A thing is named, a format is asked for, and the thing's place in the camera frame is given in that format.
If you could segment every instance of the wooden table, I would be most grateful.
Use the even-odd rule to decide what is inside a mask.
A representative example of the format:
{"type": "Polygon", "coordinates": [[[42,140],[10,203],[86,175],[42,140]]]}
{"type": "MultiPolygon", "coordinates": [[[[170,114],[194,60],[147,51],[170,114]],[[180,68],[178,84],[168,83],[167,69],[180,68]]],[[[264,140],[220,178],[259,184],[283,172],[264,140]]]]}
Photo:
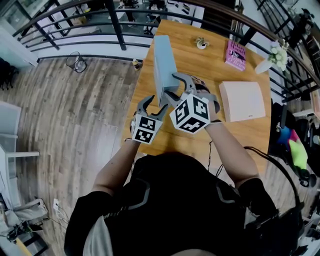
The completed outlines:
{"type": "MultiPolygon", "coordinates": [[[[158,35],[169,36],[177,71],[194,75],[204,80],[210,92],[217,96],[221,106],[218,117],[222,121],[225,121],[225,114],[219,91],[220,83],[223,81],[254,81],[259,83],[263,95],[266,117],[240,122],[229,122],[225,123],[225,126],[243,146],[253,146],[267,153],[271,121],[269,75],[268,72],[258,75],[254,71],[256,65],[259,64],[263,58],[255,52],[246,49],[246,69],[241,72],[225,64],[224,60],[228,39],[223,36],[201,28],[168,20],[161,21],[156,33],[156,36],[158,35]],[[194,43],[197,37],[204,37],[210,42],[210,46],[203,50],[198,49],[194,43]]],[[[183,90],[184,87],[181,83],[178,93],[181,94],[183,90]]],[[[129,131],[130,121],[137,110],[138,102],[147,96],[155,94],[154,43],[152,43],[130,103],[122,134],[123,138],[131,138],[129,131]]],[[[163,119],[163,125],[152,144],[146,145],[142,143],[139,151],[149,155],[178,151],[196,158],[207,167],[210,149],[209,142],[211,141],[209,135],[204,129],[195,135],[176,130],[169,116],[172,110],[173,108],[170,107],[167,111],[163,119]]],[[[154,98],[147,111],[149,114],[159,111],[157,97],[154,98]]],[[[250,152],[250,154],[257,163],[259,172],[264,172],[266,161],[254,153],[250,152]]],[[[212,145],[210,166],[217,168],[220,164],[221,161],[218,153],[212,145]]]]}

